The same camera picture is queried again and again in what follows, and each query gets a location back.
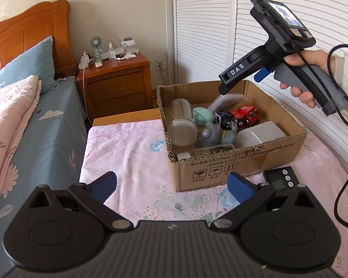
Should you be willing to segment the black digital timer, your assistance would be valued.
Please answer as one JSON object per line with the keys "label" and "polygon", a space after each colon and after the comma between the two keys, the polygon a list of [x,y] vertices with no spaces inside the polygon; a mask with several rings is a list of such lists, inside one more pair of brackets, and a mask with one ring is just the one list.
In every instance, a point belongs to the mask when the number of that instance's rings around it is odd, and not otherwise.
{"label": "black digital timer", "polygon": [[299,184],[299,180],[291,166],[264,171],[263,176],[276,190],[292,190]]}

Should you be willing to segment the red robot toy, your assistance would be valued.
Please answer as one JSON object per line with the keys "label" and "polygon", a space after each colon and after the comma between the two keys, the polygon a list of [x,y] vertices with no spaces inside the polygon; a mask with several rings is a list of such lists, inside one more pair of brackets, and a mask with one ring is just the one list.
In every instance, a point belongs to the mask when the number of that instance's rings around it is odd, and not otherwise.
{"label": "red robot toy", "polygon": [[243,105],[242,107],[231,111],[235,122],[239,128],[251,127],[260,121],[259,110],[252,105]]}

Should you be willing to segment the clear plastic packet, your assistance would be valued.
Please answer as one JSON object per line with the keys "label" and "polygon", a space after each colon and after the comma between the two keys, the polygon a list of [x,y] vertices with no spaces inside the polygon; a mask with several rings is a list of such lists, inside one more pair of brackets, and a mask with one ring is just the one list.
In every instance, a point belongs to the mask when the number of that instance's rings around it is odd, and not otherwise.
{"label": "clear plastic packet", "polygon": [[190,151],[191,157],[197,156],[211,156],[212,154],[218,154],[235,149],[233,144],[219,144],[215,146],[208,146],[203,148],[194,148]]}

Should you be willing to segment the grey dog toy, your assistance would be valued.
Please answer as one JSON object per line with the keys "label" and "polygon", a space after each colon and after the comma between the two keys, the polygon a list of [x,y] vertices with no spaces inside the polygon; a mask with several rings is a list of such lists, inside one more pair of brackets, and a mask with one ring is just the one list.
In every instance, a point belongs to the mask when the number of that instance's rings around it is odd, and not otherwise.
{"label": "grey dog toy", "polygon": [[234,144],[237,135],[237,126],[234,126],[230,131],[223,131],[217,124],[208,122],[206,126],[198,132],[195,146],[203,148],[219,144]]}

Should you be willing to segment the clear plastic jar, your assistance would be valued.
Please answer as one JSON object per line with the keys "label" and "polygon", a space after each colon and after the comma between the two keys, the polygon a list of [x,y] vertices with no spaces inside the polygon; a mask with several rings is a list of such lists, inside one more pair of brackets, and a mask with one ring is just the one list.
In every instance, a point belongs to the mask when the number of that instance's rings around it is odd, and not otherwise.
{"label": "clear plastic jar", "polygon": [[197,126],[192,105],[184,98],[178,98],[170,104],[170,124],[168,133],[175,146],[190,146],[197,139]]}

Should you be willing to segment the floral pink bedsheet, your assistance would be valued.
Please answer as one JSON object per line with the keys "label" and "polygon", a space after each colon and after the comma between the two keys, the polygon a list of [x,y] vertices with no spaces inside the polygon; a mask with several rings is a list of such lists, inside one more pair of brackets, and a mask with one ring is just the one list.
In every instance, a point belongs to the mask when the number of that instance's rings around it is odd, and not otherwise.
{"label": "floral pink bedsheet", "polygon": [[[160,120],[91,128],[80,179],[90,183],[108,171],[117,188],[106,205],[132,223],[140,220],[205,220],[212,222],[237,206],[225,184],[240,163],[229,157],[187,163],[184,183],[176,188]],[[338,196],[347,173],[334,154],[308,133],[292,162],[328,213],[338,210],[348,221],[348,188]]]}

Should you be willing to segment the white louvred wardrobe door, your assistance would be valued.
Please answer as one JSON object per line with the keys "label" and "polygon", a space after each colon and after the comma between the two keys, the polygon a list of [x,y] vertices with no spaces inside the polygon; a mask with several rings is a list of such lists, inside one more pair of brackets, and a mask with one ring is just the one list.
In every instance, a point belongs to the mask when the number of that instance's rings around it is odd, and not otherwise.
{"label": "white louvred wardrobe door", "polygon": [[[348,0],[273,0],[284,3],[316,39],[316,49],[348,44]],[[177,83],[216,80],[267,32],[251,16],[251,0],[173,0]]]}

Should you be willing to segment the black cube toy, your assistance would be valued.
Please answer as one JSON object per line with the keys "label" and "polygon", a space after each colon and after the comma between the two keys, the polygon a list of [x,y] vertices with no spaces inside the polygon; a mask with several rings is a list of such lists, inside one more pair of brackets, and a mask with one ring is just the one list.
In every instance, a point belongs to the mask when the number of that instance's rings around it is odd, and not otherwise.
{"label": "black cube toy", "polygon": [[234,127],[234,116],[230,111],[224,110],[224,111],[215,111],[215,120],[216,124],[223,130],[223,131],[230,131]]}

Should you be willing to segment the white plastic container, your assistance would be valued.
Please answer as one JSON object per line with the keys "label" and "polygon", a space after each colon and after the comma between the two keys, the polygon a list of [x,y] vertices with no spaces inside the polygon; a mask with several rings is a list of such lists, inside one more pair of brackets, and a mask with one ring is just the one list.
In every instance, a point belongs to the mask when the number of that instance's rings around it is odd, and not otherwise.
{"label": "white plastic container", "polygon": [[236,147],[246,148],[285,137],[286,134],[272,121],[240,131],[236,137]]}

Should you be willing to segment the mint green oval case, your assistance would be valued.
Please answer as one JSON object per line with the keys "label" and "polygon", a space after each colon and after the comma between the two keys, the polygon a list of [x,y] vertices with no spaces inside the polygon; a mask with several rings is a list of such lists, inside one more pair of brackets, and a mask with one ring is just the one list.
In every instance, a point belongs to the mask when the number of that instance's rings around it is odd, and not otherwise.
{"label": "mint green oval case", "polygon": [[204,127],[208,122],[214,123],[215,115],[212,111],[205,107],[195,107],[193,109],[193,117],[198,126]]}

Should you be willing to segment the wooden nightstand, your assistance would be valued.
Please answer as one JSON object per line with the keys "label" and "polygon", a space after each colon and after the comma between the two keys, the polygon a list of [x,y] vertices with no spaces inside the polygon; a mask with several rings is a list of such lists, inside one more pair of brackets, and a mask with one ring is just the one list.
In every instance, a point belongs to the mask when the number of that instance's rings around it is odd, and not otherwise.
{"label": "wooden nightstand", "polygon": [[105,60],[80,70],[81,88],[88,117],[96,118],[153,108],[150,62],[138,54],[130,60]]}

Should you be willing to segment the clear spray bottle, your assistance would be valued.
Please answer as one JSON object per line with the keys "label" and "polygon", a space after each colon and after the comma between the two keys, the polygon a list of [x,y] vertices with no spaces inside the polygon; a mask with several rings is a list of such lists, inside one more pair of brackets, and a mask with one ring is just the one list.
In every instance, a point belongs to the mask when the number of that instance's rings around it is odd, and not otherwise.
{"label": "clear spray bottle", "polygon": [[113,44],[109,43],[109,50],[108,50],[108,54],[109,54],[109,60],[114,60],[116,59],[116,52],[114,50]]}

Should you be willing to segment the blue pillow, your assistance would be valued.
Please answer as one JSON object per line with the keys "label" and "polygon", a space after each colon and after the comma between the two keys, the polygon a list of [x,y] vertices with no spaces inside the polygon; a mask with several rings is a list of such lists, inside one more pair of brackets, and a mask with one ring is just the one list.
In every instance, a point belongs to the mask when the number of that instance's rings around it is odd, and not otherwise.
{"label": "blue pillow", "polygon": [[52,36],[45,38],[0,69],[0,89],[30,75],[37,75],[42,81],[42,94],[55,88]]}

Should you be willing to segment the small green desk fan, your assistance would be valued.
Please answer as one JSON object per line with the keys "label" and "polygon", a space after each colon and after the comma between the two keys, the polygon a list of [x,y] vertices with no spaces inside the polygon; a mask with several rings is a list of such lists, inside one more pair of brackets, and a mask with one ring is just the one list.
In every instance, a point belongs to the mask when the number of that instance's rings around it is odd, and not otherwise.
{"label": "small green desk fan", "polygon": [[100,68],[102,66],[102,58],[100,54],[100,47],[102,45],[102,38],[100,36],[92,36],[90,38],[90,46],[94,50],[94,64],[96,68]]}

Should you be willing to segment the wooden headboard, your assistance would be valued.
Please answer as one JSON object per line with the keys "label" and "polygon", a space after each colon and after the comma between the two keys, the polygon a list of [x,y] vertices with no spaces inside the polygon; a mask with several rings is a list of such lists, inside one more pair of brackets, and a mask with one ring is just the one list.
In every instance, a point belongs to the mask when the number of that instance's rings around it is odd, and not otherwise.
{"label": "wooden headboard", "polygon": [[70,4],[38,3],[0,22],[0,69],[45,38],[53,37],[55,79],[77,74],[70,38]]}

